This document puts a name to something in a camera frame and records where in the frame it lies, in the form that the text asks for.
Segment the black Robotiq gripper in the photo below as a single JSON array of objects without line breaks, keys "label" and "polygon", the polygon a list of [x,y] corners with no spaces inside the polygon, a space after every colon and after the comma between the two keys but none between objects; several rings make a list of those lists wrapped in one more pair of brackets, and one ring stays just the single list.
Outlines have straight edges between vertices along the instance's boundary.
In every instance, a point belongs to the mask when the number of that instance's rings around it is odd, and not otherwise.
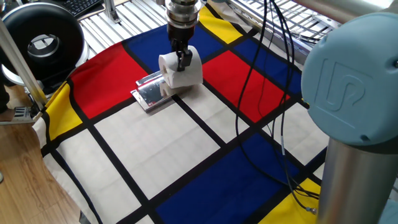
[{"label": "black Robotiq gripper", "polygon": [[188,49],[190,39],[190,29],[181,29],[167,25],[168,39],[171,45],[171,51],[177,54],[177,71],[182,72],[189,67],[192,61],[193,53]]}]

